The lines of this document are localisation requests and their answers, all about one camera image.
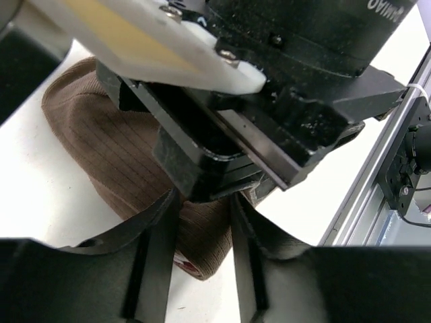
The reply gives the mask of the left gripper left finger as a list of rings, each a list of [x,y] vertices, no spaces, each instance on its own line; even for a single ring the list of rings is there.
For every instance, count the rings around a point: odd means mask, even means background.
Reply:
[[[180,207],[179,192],[169,190],[146,210],[64,252],[115,256],[131,249],[130,257],[114,261],[113,280],[126,274],[121,317],[127,322],[163,322]]]

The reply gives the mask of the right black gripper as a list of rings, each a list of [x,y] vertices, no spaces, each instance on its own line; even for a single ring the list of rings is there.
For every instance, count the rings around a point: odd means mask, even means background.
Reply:
[[[260,69],[256,94],[234,96],[96,74],[121,111],[160,123],[154,156],[193,202],[265,184],[288,189],[367,118],[383,118],[403,85],[371,61],[406,16],[404,1],[171,1],[213,49]]]

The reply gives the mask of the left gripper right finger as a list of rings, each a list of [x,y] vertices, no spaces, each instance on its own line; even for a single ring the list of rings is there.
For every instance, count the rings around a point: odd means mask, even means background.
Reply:
[[[230,197],[236,287],[241,322],[264,322],[275,306],[267,264],[289,261],[310,245],[288,234],[258,212],[240,193]]]

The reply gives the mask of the brown striped sock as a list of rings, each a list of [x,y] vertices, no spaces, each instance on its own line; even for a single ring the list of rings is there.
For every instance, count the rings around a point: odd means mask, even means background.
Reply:
[[[98,81],[94,57],[53,81],[41,108],[53,134],[122,220],[173,187],[152,155],[158,122],[147,112],[123,112],[114,105]],[[185,197],[180,203],[174,263],[204,281],[232,248],[230,203],[226,198],[192,203]]]

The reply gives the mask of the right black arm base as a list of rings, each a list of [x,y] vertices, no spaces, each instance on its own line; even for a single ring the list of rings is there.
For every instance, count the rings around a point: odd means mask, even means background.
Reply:
[[[378,184],[390,208],[411,225],[430,227],[406,218],[420,177],[430,173],[430,107],[414,100],[378,172]]]

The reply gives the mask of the aluminium frame rail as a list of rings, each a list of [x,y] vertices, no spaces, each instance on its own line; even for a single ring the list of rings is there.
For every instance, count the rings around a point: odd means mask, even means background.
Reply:
[[[378,172],[397,132],[406,119],[415,99],[423,97],[430,104],[430,52],[427,51],[416,69],[403,100],[389,117],[360,174],[342,202],[334,220],[325,232],[322,246],[384,246],[402,244],[398,238],[402,229],[413,234],[424,234],[427,227],[404,222],[392,210],[378,184]],[[421,212],[410,202],[406,218],[412,222],[429,224],[421,219]]]

